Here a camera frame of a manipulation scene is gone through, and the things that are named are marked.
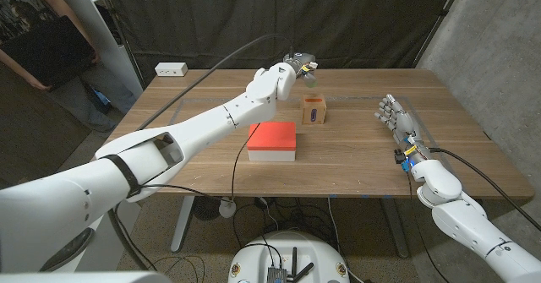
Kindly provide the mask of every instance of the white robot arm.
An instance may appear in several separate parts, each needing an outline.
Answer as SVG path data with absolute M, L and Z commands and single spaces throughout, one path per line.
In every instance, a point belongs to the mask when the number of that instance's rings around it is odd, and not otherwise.
M 483 207 L 462 191 L 460 181 L 432 159 L 417 122 L 392 95 L 380 103 L 380 111 L 375 116 L 393 131 L 404 150 L 396 152 L 397 163 L 411 171 L 416 182 L 424 182 L 417 196 L 432 209 L 438 228 L 473 250 L 505 282 L 541 281 L 541 262 L 496 228 Z
M 96 161 L 0 191 L 0 272 L 35 272 L 119 202 L 138 201 L 167 184 L 201 150 L 236 128 L 276 114 L 297 76 L 308 84 L 315 57 L 295 54 L 260 69 L 246 91 L 187 121 L 115 139 Z

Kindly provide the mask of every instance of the dark backdrop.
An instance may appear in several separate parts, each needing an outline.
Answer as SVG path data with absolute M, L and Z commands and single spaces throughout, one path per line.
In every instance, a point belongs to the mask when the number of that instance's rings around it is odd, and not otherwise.
M 148 84 L 159 62 L 210 68 L 270 33 L 321 68 L 410 68 L 446 0 L 110 0 Z M 287 52 L 267 41 L 224 68 L 268 67 Z

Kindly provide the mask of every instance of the white power strip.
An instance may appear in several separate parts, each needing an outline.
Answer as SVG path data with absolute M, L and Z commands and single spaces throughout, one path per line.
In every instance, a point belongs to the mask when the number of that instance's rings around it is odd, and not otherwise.
M 188 72 L 186 63 L 158 63 L 154 69 L 158 76 L 184 76 Z

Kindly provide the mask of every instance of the black strap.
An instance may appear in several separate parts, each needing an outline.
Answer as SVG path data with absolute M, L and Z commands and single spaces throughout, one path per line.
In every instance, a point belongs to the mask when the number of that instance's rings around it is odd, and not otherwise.
M 128 181 L 129 184 L 129 193 L 127 198 L 133 197 L 135 194 L 141 193 L 141 187 L 139 186 L 139 183 L 137 182 L 137 177 L 135 177 L 134 173 L 131 169 L 129 169 L 128 164 L 118 155 L 105 155 L 102 158 L 107 158 L 108 160 L 111 160 L 115 166 L 117 166 L 118 170 L 124 175 L 126 178 L 126 181 Z

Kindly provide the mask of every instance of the wooden table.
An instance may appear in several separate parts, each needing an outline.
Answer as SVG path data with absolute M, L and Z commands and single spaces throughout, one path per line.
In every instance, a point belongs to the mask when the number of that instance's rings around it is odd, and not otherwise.
M 154 78 L 110 139 L 134 131 L 157 108 L 203 72 L 190 70 L 185 77 Z M 254 72 L 214 72 L 160 115 L 149 128 L 181 122 L 240 95 L 254 77 Z M 394 162 L 393 150 L 397 146 L 391 131 L 374 117 L 381 98 L 391 93 L 418 119 L 427 146 L 439 146 L 472 162 L 514 199 L 533 196 L 534 191 L 528 181 L 431 71 L 321 69 L 316 76 L 317 87 L 307 88 L 299 80 L 292 88 L 290 99 L 277 102 L 278 112 L 274 120 L 297 124 L 296 161 L 250 162 L 247 151 L 243 151 L 235 172 L 235 195 L 408 198 L 410 192 L 406 175 Z M 325 124 L 301 124 L 300 96 L 306 93 L 325 95 Z M 247 137 L 248 128 L 240 128 L 202 151 L 171 184 L 211 195 L 230 195 L 233 162 Z M 439 157 L 462 181 L 470 196 L 477 199 L 500 198 L 471 169 L 450 157 Z M 161 192 L 191 194 L 171 188 L 163 188 Z

